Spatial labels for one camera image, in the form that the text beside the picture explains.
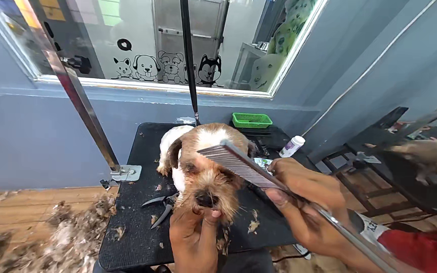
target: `grooming comb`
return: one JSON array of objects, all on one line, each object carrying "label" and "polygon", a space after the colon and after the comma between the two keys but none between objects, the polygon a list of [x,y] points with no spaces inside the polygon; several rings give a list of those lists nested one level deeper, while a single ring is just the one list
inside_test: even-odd
[{"label": "grooming comb", "polygon": [[367,242],[360,234],[352,228],[344,226],[340,221],[333,217],[328,211],[320,207],[317,203],[309,202],[292,192],[285,184],[261,168],[258,164],[248,158],[242,151],[234,146],[229,140],[222,140],[220,145],[212,146],[197,151],[206,158],[222,165],[224,168],[253,183],[260,188],[277,188],[285,191],[297,200],[306,202],[316,210],[327,222],[349,240],[356,248],[372,260],[378,267],[388,273],[408,272],[399,262],[390,256],[379,252],[373,245]]}]

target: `black grooming loop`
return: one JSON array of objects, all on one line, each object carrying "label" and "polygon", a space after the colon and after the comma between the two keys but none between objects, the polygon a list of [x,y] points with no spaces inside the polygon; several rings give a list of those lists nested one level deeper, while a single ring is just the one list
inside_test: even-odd
[{"label": "black grooming loop", "polygon": [[195,112],[195,123],[200,125],[198,120],[197,86],[195,84],[195,73],[193,72],[193,50],[191,46],[190,12],[188,0],[180,0],[182,11],[183,45],[185,47],[186,73],[188,74],[188,87],[190,88],[191,105]]}]

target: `white bottle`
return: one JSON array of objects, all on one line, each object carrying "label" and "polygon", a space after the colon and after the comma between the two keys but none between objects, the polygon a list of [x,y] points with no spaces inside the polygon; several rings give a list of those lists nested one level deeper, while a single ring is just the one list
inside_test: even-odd
[{"label": "white bottle", "polygon": [[299,135],[292,138],[286,146],[279,152],[280,157],[291,157],[303,144],[306,142],[305,139]]}]

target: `glass pane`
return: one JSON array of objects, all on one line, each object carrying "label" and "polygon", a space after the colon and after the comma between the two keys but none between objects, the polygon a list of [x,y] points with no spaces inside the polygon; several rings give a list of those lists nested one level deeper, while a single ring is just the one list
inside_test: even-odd
[{"label": "glass pane", "polygon": [[[89,59],[79,76],[188,83],[180,0],[30,2],[61,56]],[[189,0],[196,84],[267,92],[315,2]]]},{"label": "glass pane", "polygon": [[33,33],[13,0],[0,0],[0,20],[8,27],[23,52],[42,74],[53,74],[47,59],[35,43]]}]

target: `human hand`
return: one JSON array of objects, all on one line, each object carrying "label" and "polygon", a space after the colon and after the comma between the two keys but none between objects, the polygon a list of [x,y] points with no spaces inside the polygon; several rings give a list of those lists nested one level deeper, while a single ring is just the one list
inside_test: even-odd
[{"label": "human hand", "polygon": [[220,211],[212,209],[201,210],[199,214],[183,208],[173,211],[169,240],[175,272],[216,272],[216,230],[220,215]]},{"label": "human hand", "polygon": [[[335,178],[308,170],[293,158],[275,159],[269,169],[291,191],[319,204],[344,225],[351,224]],[[279,189],[267,189],[266,194],[286,217],[295,239],[308,250],[342,259],[355,248],[306,203]]]}]

